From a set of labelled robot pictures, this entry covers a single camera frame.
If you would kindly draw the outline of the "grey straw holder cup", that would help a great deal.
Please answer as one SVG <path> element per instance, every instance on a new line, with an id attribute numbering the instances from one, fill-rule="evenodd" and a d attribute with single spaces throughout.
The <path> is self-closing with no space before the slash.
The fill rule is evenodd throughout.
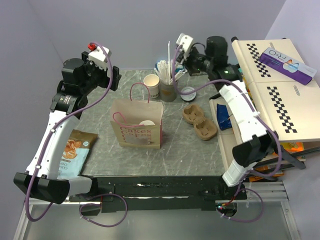
<path id="1" fill-rule="evenodd" d="M 167 84 L 163 80 L 159 82 L 159 97 L 163 102 L 173 102 L 177 98 L 177 93 L 172 84 Z"/>

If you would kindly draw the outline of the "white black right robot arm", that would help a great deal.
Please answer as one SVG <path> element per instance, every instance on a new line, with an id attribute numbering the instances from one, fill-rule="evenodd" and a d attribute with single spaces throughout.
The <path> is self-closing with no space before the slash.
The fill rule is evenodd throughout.
<path id="1" fill-rule="evenodd" d="M 236 193 L 236 185 L 267 155 L 276 152 L 278 171 L 282 161 L 282 150 L 277 134 L 260 118 L 250 100 L 239 67 L 228 63 L 228 44 L 222 36 L 210 36 L 206 40 L 204 53 L 196 48 L 196 42 L 185 35 L 176 42 L 178 59 L 189 74 L 205 72 L 210 84 L 216 86 L 226 101 L 239 127 L 242 144 L 233 147 L 233 160 L 222 175 L 225 183 L 218 187 L 223 199 Z"/>

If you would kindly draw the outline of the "brown pulp cup carrier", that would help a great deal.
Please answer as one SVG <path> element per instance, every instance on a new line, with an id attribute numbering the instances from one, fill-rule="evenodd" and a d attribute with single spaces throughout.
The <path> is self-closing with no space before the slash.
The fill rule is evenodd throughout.
<path id="1" fill-rule="evenodd" d="M 205 117 L 203 109 L 198 104 L 189 104 L 182 111 L 184 120 L 193 125 L 196 135 L 204 141 L 215 137 L 218 128 L 214 122 Z"/>

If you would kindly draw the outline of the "pink white paper bag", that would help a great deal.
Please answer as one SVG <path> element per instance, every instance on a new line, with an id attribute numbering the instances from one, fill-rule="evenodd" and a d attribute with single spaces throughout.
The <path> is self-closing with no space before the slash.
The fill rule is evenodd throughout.
<path id="1" fill-rule="evenodd" d="M 160 149 L 163 142 L 162 102 L 137 100 L 132 98 L 117 98 L 109 110 L 110 124 L 121 147 L 138 147 Z M 155 125 L 139 125 L 144 120 L 151 120 Z"/>

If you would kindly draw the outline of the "white plastic cup lid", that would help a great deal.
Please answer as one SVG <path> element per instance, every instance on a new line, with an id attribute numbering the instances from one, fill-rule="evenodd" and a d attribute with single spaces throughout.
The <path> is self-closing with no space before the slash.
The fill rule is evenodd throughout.
<path id="1" fill-rule="evenodd" d="M 152 125 L 155 125 L 155 123 L 151 120 L 143 120 L 139 123 L 139 125 L 152 126 Z"/>

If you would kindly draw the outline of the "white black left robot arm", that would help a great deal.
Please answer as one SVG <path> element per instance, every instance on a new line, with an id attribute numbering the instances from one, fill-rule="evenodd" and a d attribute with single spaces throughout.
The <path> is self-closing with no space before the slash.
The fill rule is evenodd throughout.
<path id="1" fill-rule="evenodd" d="M 25 172 L 17 172 L 14 184 L 25 194 L 25 205 L 31 198 L 61 204 L 69 196 L 82 195 L 87 201 L 99 195 L 95 177 L 61 176 L 60 161 L 67 141 L 79 123 L 82 113 L 94 106 L 88 95 L 97 87 L 116 91 L 121 75 L 110 63 L 111 51 L 97 47 L 82 52 L 80 58 L 63 63 L 62 80 L 50 105 L 49 120 L 38 150 Z"/>

